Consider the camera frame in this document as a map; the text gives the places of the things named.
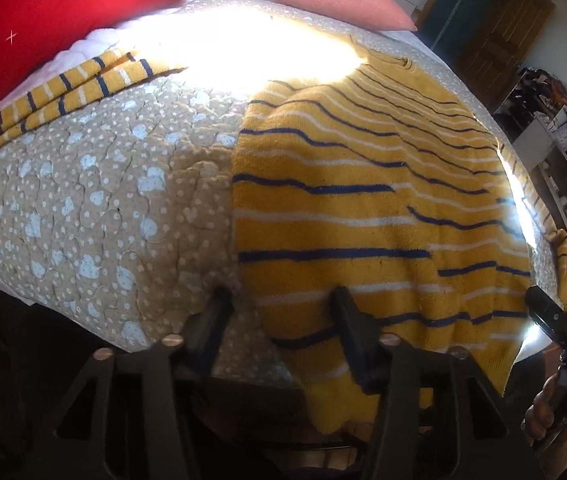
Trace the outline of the right hand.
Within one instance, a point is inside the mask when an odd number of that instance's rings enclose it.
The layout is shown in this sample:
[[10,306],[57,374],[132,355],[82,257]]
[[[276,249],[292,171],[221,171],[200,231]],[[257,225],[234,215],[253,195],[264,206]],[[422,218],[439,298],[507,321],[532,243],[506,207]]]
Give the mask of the right hand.
[[550,400],[555,394],[558,376],[559,374],[555,373],[546,380],[543,388],[524,414],[521,428],[530,443],[543,440],[547,430],[553,426],[555,415]]

